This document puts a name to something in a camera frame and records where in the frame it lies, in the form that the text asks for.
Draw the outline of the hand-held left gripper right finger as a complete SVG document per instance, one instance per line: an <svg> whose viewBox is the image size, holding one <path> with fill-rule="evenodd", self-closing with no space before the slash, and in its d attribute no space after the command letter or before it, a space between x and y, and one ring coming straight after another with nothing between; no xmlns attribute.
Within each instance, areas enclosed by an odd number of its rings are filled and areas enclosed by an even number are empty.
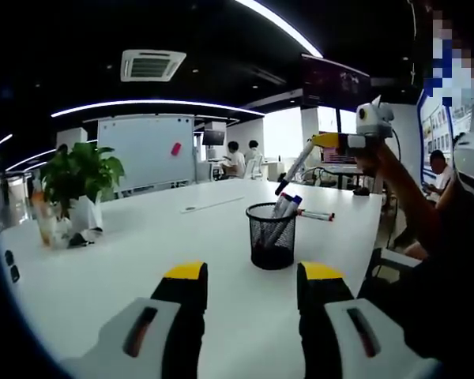
<svg viewBox="0 0 474 379"><path fill-rule="evenodd" d="M442 364L405 342L402 327L364 298L340 272L297 265L299 335L307 378L438 378Z"/></svg>

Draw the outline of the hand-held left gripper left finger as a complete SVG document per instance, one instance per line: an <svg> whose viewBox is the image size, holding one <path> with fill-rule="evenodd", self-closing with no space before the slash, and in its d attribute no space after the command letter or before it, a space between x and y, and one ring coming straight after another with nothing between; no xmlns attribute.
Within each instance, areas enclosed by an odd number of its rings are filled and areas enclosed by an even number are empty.
<svg viewBox="0 0 474 379"><path fill-rule="evenodd" d="M207 302L208 265L176 265L150 297L120 310L90 350L62 367L72 378L195 378Z"/></svg>

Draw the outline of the person's right hand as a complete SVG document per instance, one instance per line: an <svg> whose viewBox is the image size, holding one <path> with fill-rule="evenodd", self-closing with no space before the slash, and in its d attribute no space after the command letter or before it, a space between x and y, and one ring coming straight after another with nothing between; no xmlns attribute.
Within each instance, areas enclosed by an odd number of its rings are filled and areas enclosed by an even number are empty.
<svg viewBox="0 0 474 379"><path fill-rule="evenodd" d="M366 175L373 178L382 176L382 161L373 152L363 152L355 157L358 168Z"/></svg>

